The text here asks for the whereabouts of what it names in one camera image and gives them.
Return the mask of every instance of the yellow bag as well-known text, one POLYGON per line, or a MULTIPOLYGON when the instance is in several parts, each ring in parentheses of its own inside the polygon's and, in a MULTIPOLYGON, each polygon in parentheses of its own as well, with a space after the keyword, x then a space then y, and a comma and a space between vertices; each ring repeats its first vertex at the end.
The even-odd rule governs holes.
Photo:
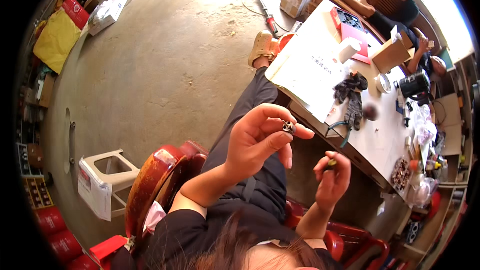
POLYGON ((33 54, 60 74, 82 31, 63 9, 53 13, 33 47, 33 54))

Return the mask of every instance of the black kettle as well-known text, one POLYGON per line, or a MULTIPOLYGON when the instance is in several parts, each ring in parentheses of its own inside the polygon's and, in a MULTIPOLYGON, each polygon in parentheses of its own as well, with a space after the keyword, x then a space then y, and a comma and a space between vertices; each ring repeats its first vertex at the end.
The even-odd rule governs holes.
POLYGON ((430 79, 425 70, 402 78, 398 84, 403 97, 417 101, 418 105, 427 105, 434 99, 430 94, 430 79))

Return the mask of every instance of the woman's hair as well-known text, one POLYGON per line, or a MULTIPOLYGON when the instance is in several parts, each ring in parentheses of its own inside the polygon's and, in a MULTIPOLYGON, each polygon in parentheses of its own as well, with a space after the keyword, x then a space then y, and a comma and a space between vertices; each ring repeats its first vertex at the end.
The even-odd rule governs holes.
MULTIPOLYGON (((239 226, 242 212, 234 212, 226 221, 213 249, 191 258, 183 270, 242 270, 246 261, 247 251, 255 246, 258 241, 255 234, 247 228, 239 226)), ((320 270, 327 270, 326 264, 307 243, 300 238, 292 241, 289 246, 283 247, 285 254, 280 254, 274 259, 265 261, 269 265, 276 263, 281 265, 289 256, 295 258, 297 267, 315 267, 320 270)), ((157 269, 165 268, 165 261, 152 263, 157 269)))

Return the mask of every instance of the white plastic stool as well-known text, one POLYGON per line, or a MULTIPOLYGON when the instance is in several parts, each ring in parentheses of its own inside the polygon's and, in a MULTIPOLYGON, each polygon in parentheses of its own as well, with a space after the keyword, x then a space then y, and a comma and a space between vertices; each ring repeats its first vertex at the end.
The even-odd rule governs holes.
POLYGON ((123 208, 112 210, 111 218, 123 215, 125 213, 125 206, 127 205, 127 203, 123 201, 117 194, 115 194, 115 192, 131 187, 135 182, 135 178, 137 178, 140 172, 140 169, 135 167, 135 165, 125 159, 120 153, 123 153, 122 149, 89 156, 87 158, 82 158, 79 161, 79 166, 83 170, 93 172, 100 180, 112 185, 112 197, 115 198, 123 206, 123 208), (117 157, 124 165, 130 168, 131 171, 109 174, 113 157, 117 157), (105 173, 102 173, 95 166, 95 162, 103 159, 108 159, 105 173))

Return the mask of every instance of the red tool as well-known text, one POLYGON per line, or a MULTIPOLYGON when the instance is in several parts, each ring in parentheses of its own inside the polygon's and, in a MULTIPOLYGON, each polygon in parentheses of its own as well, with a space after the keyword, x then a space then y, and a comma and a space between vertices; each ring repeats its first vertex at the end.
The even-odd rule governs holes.
POLYGON ((279 39, 282 36, 282 34, 279 33, 279 29, 275 25, 275 20, 273 19, 273 15, 268 13, 267 6, 265 5, 263 0, 258 0, 258 1, 260 1, 261 9, 263 10, 265 17, 267 18, 266 21, 267 21, 268 27, 270 28, 270 31, 272 32, 273 38, 279 39))

